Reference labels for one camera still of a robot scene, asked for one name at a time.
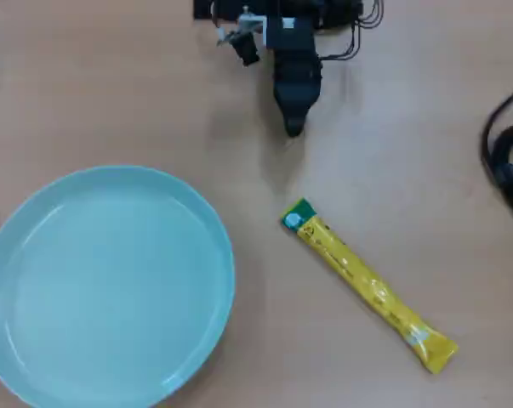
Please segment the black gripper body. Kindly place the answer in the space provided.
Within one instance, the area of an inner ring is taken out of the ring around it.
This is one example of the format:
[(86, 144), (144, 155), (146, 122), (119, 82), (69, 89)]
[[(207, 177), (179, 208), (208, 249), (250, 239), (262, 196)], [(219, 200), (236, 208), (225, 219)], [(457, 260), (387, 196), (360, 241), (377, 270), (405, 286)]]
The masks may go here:
[(265, 46), (273, 53), (273, 92), (278, 103), (315, 103), (321, 92), (322, 64), (312, 21), (269, 18)]

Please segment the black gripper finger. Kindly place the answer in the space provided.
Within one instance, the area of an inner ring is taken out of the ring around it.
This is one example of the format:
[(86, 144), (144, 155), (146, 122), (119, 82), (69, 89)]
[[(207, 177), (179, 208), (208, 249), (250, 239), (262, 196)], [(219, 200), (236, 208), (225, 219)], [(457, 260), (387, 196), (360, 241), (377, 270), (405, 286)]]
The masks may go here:
[(299, 102), (295, 108), (295, 135), (300, 136), (305, 129), (305, 124), (314, 101)]
[(282, 115), (282, 122), (284, 129), (288, 136), (296, 136), (297, 135), (297, 125), (295, 118), (295, 111), (292, 106), (285, 101), (278, 100), (277, 106)]

